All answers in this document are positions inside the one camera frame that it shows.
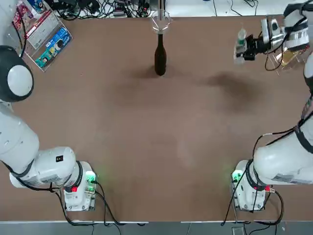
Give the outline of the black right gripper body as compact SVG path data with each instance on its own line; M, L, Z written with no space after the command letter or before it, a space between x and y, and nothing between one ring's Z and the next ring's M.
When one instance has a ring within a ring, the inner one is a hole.
M253 39L254 54L265 54L268 50L268 43L264 42L263 36Z

